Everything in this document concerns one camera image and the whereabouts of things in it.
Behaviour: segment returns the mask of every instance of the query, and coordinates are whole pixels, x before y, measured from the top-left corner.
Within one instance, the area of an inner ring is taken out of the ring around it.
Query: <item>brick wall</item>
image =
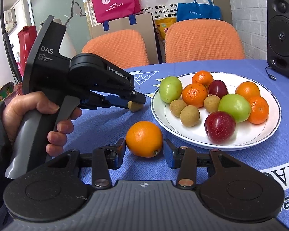
[[[267,0],[230,0],[233,26],[247,58],[267,59]]]

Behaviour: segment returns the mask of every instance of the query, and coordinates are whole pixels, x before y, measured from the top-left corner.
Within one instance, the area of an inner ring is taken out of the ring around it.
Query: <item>red kettle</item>
[[[22,31],[18,33],[20,46],[20,65],[18,66],[18,69],[22,76],[25,72],[28,55],[37,35],[36,26],[25,26]]]

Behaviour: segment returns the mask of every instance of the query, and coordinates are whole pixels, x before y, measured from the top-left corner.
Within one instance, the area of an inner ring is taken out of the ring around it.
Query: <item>speaker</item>
[[[267,63],[289,77],[289,0],[267,0]]]

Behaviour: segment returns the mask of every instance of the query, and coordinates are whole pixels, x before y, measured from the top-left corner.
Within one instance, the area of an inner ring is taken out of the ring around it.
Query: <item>hand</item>
[[[15,97],[4,109],[2,114],[2,123],[9,140],[13,146],[18,128],[25,113],[37,109],[42,114],[51,115],[58,111],[59,106],[51,102],[43,92],[32,92],[26,95]],[[75,120],[82,115],[82,111],[76,108],[71,119],[60,121],[57,125],[58,132],[51,131],[47,135],[49,144],[46,146],[46,152],[50,156],[58,156],[63,152],[63,146],[66,144],[66,134],[74,130],[71,120]]]

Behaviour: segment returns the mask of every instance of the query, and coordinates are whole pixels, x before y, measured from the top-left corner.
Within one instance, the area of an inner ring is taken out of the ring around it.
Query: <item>black frame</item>
[[[11,72],[13,73],[13,76],[15,79],[18,80],[18,82],[22,82],[22,76],[19,72],[13,51],[12,46],[9,41],[8,33],[5,32],[5,25],[4,25],[4,14],[3,14],[3,0],[0,0],[0,21],[1,21],[1,30],[2,30],[2,38],[3,43],[5,47],[6,56],[8,59],[8,63],[10,65]]]

